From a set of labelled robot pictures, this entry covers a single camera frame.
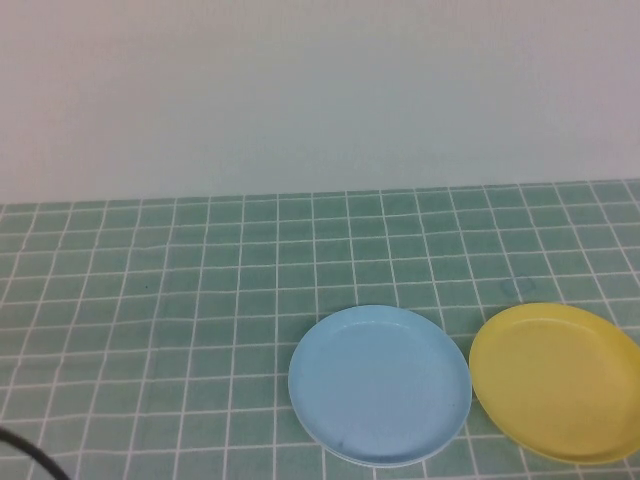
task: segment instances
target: yellow plate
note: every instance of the yellow plate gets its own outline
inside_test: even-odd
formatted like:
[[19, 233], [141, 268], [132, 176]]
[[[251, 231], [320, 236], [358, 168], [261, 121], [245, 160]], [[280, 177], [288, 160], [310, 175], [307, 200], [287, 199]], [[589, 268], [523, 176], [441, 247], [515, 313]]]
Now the yellow plate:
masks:
[[489, 417], [541, 455], [594, 464], [640, 448], [640, 348], [592, 313], [509, 308], [482, 327], [469, 367]]

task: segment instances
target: black cable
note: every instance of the black cable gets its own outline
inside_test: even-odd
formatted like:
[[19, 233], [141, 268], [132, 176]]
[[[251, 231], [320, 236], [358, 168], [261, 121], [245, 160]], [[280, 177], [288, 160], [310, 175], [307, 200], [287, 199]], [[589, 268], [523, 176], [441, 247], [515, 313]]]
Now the black cable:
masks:
[[10, 432], [6, 428], [0, 427], [0, 441], [8, 443], [13, 448], [29, 455], [38, 462], [42, 468], [49, 472], [54, 480], [71, 480], [71, 477], [64, 473], [60, 465], [53, 461], [49, 455], [19, 435]]

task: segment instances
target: plate rim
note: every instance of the plate rim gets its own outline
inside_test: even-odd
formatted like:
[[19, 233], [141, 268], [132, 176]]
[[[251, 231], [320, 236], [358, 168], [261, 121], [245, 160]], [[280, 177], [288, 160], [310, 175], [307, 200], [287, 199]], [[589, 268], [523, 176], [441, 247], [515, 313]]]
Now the plate rim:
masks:
[[322, 448], [324, 448], [325, 450], [331, 452], [333, 455], [346, 460], [348, 462], [351, 462], [355, 465], [360, 465], [363, 467], [373, 467], [373, 468], [398, 468], [398, 467], [405, 467], [408, 465], [413, 465], [415, 463], [419, 463], [422, 462], [424, 460], [426, 460], [427, 458], [431, 458], [434, 455], [437, 455], [438, 453], [440, 453], [442, 450], [444, 450], [447, 446], [449, 446], [449, 444], [456, 439], [456, 437], [458, 436], [458, 434], [460, 433], [460, 431], [464, 428], [464, 425], [467, 421], [467, 418], [469, 417], [469, 413], [471, 411], [471, 403], [472, 403], [472, 399], [473, 399], [473, 386], [472, 386], [472, 379], [471, 379], [471, 371], [469, 369], [469, 364], [467, 362], [467, 360], [465, 359], [462, 351], [460, 350], [460, 348], [458, 347], [458, 345], [453, 341], [453, 339], [447, 335], [447, 333], [442, 330], [438, 325], [436, 325], [435, 323], [433, 323], [431, 320], [429, 320], [428, 318], [415, 313], [411, 310], [408, 309], [404, 309], [404, 308], [400, 308], [400, 307], [392, 307], [389, 305], [358, 305], [358, 306], [354, 306], [354, 307], [349, 307], [349, 308], [345, 308], [342, 310], [339, 310], [337, 312], [334, 312], [330, 315], [327, 315], [326, 317], [324, 317], [322, 320], [318, 321], [315, 325], [313, 325], [313, 327], [311, 327], [304, 335], [303, 337], [300, 339], [300, 341], [298, 342], [298, 344], [296, 345], [296, 348], [293, 352], [293, 355], [291, 356], [291, 361], [289, 362], [289, 371], [291, 370], [291, 365], [294, 362], [294, 358], [296, 356], [296, 352], [298, 352], [298, 348], [300, 346], [300, 344], [302, 344], [303, 340], [305, 339], [305, 337], [307, 337], [307, 335], [309, 335], [311, 333], [311, 331], [313, 331], [314, 329], [316, 329], [317, 327], [319, 327], [321, 325], [322, 322], [324, 322], [325, 320], [330, 319], [331, 317], [334, 317], [338, 314], [343, 314], [346, 311], [349, 310], [354, 310], [354, 309], [364, 309], [364, 308], [385, 308], [385, 309], [390, 309], [390, 310], [394, 310], [394, 311], [402, 311], [402, 312], [407, 312], [410, 313], [412, 315], [415, 315], [416, 317], [420, 317], [421, 319], [423, 319], [425, 322], [429, 322], [429, 324], [431, 324], [433, 327], [435, 327], [436, 329], [438, 329], [440, 331], [440, 333], [442, 333], [442, 335], [446, 338], [447, 343], [450, 344], [450, 346], [454, 347], [454, 351], [457, 352], [457, 354], [459, 355], [459, 360], [462, 361], [462, 363], [466, 366], [465, 372], [465, 380], [467, 381], [466, 383], [469, 386], [469, 395], [468, 395], [468, 401], [467, 401], [467, 397], [465, 395], [465, 404], [464, 404], [464, 408], [462, 408], [462, 410], [464, 411], [464, 416], [463, 416], [463, 420], [460, 424], [460, 426], [455, 430], [455, 433], [453, 435], [450, 436], [450, 438], [447, 439], [446, 442], [443, 442], [442, 445], [440, 445], [436, 450], [427, 453], [426, 455], [422, 455], [418, 458], [406, 461], [406, 462], [393, 462], [393, 463], [375, 463], [375, 462], [365, 462], [362, 460], [358, 460], [356, 458], [352, 458], [349, 457], [347, 455], [344, 455], [338, 451], [336, 451], [335, 449], [329, 447], [327, 444], [325, 444], [323, 441], [319, 440], [307, 427], [307, 425], [305, 425], [305, 423], [303, 422], [303, 420], [300, 418], [300, 415], [298, 414], [298, 411], [296, 409], [295, 406], [295, 402], [293, 400], [293, 398], [291, 397], [291, 381], [292, 381], [292, 377], [291, 375], [287, 374], [287, 388], [289, 390], [289, 399], [291, 400], [291, 407], [293, 408], [293, 411], [296, 415], [296, 418], [298, 419], [298, 422], [300, 422], [300, 425], [302, 426], [302, 428], [304, 429], [304, 431], [316, 442], [318, 443]]
[[[503, 322], [503, 321], [507, 321], [507, 322], [517, 321], [517, 319], [514, 319], [512, 317], [514, 315], [517, 315], [523, 310], [524, 310], [524, 315], [521, 318], [521, 320], [526, 319], [526, 317], [529, 316], [528, 312], [532, 310], [544, 310], [548, 312], [549, 309], [551, 309], [552, 311], [555, 310], [556, 312], [558, 312], [558, 317], [562, 317], [563, 312], [573, 313], [574, 315], [576, 313], [580, 313], [581, 315], [584, 315], [587, 318], [587, 322], [589, 322], [591, 325], [595, 325], [596, 328], [604, 329], [610, 335], [620, 338], [621, 341], [625, 343], [628, 342], [631, 350], [633, 350], [633, 347], [635, 347], [635, 349], [637, 350], [638, 356], [640, 358], [640, 346], [636, 345], [635, 342], [628, 335], [626, 335], [619, 327], [607, 321], [606, 319], [602, 318], [601, 316], [596, 315], [595, 313], [589, 312], [588, 310], [578, 308], [573, 305], [565, 305], [560, 303], [549, 303], [549, 302], [533, 302], [533, 303], [515, 305], [513, 307], [509, 307], [498, 312], [497, 314], [492, 316], [489, 320], [487, 320], [487, 322], [480, 328], [480, 330], [478, 331], [478, 333], [475, 335], [473, 339], [473, 342], [471, 344], [471, 349], [469, 351], [469, 372], [471, 373], [471, 381], [473, 384], [473, 391], [476, 395], [476, 398], [478, 399], [480, 406], [485, 411], [489, 419], [500, 430], [500, 432], [502, 432], [502, 434], [504, 434], [507, 438], [511, 439], [517, 445], [520, 445], [538, 455], [541, 455], [542, 457], [545, 457], [551, 460], [556, 460], [558, 462], [572, 464], [572, 465], [576, 465], [576, 464], [601, 465], [601, 464], [612, 463], [619, 460], [623, 460], [629, 455], [632, 455], [635, 452], [640, 450], [640, 434], [638, 435], [638, 438], [636, 439], [635, 443], [633, 443], [633, 446], [630, 447], [629, 450], [624, 450], [624, 451], [616, 450], [609, 455], [601, 454], [599, 456], [592, 456], [593, 459], [578, 460], [578, 461], [576, 461], [575, 459], [567, 459], [566, 457], [563, 457], [561, 455], [555, 456], [547, 452], [542, 452], [530, 446], [529, 444], [525, 443], [524, 441], [518, 439], [518, 436], [513, 435], [509, 428], [505, 428], [501, 422], [496, 421], [495, 415], [492, 415], [485, 406], [486, 396], [483, 397], [484, 394], [479, 394], [475, 388], [475, 384], [477, 382], [477, 372], [474, 368], [474, 363], [475, 363], [474, 359], [477, 359], [477, 356], [478, 356], [477, 352], [478, 352], [478, 348], [480, 348], [478, 347], [478, 345], [481, 345], [484, 342], [483, 339], [487, 335], [491, 334], [491, 330], [495, 328], [495, 325], [498, 322]], [[574, 323], [573, 321], [568, 319], [563, 319], [563, 320], [569, 323]]]

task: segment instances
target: tiled surface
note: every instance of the tiled surface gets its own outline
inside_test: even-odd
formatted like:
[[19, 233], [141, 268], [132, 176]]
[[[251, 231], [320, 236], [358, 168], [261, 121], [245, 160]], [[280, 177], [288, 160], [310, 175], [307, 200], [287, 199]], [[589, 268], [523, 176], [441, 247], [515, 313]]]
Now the tiled surface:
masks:
[[[386, 303], [463, 352], [520, 302], [640, 341], [640, 181], [6, 205], [0, 417], [82, 479], [632, 479], [523, 452], [474, 401], [410, 467], [341, 461], [296, 421], [287, 368], [319, 319]], [[0, 448], [2, 478], [46, 478]]]

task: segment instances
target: blue plate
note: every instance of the blue plate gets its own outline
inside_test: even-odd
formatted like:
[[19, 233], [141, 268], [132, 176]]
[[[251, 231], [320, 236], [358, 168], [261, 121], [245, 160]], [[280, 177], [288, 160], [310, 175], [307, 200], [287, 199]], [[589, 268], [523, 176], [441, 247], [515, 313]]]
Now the blue plate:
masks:
[[462, 428], [469, 368], [427, 319], [370, 305], [328, 316], [296, 348], [289, 393], [302, 426], [355, 463], [396, 467], [429, 457]]

